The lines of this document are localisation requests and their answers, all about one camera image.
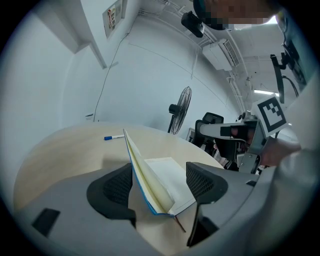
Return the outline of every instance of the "fluorescent light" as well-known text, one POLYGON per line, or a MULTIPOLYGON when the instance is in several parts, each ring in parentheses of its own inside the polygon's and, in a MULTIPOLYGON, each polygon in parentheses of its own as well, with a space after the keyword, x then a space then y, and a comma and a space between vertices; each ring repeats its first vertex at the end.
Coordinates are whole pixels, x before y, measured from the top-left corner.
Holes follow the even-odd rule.
POLYGON ((266 90, 254 90, 254 92, 256 94, 267 94, 267 95, 275 94, 275 96, 279 97, 279 93, 277 92, 266 91, 266 90))
POLYGON ((264 24, 278 24, 276 16, 272 16, 272 18, 264 24))

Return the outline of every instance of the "white page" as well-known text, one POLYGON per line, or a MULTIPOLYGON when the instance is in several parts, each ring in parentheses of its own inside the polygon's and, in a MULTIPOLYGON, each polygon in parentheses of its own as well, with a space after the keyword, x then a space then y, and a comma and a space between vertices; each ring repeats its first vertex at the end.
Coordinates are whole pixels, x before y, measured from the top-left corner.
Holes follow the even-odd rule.
POLYGON ((177 215, 196 201, 187 185, 186 171, 173 158, 147 159, 145 162, 167 187, 175 201, 169 214, 177 215))
POLYGON ((123 132, 135 173, 146 199, 158 214, 168 213, 175 203, 173 197, 141 157, 137 146, 129 137, 127 131, 123 130, 123 132))

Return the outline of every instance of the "tabletop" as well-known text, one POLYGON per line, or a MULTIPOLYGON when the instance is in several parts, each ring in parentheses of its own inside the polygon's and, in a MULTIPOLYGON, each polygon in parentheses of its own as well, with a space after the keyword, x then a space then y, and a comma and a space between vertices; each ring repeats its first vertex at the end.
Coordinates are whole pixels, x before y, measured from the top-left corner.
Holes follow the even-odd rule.
MULTIPOLYGON (((222 168, 209 154, 190 142, 161 130, 130 124, 95 122, 72 126, 51 134, 27 155, 14 185, 14 210, 18 211, 54 183, 100 169, 119 167, 130 162, 124 138, 104 141, 106 136, 123 134, 126 129, 144 159, 172 157, 184 170, 186 162, 222 168)), ((187 250, 196 214, 196 204, 173 218, 153 215, 137 181, 129 195, 130 209, 136 213, 136 230, 164 255, 187 250)))

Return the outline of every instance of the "white air conditioning unit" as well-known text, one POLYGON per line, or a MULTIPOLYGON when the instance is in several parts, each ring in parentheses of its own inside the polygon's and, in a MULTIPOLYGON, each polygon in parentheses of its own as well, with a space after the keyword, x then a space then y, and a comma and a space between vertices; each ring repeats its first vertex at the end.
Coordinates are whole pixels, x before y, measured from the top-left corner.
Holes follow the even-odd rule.
POLYGON ((227 39, 206 45, 202 53, 216 70, 231 71, 232 67, 239 65, 236 52, 227 39))

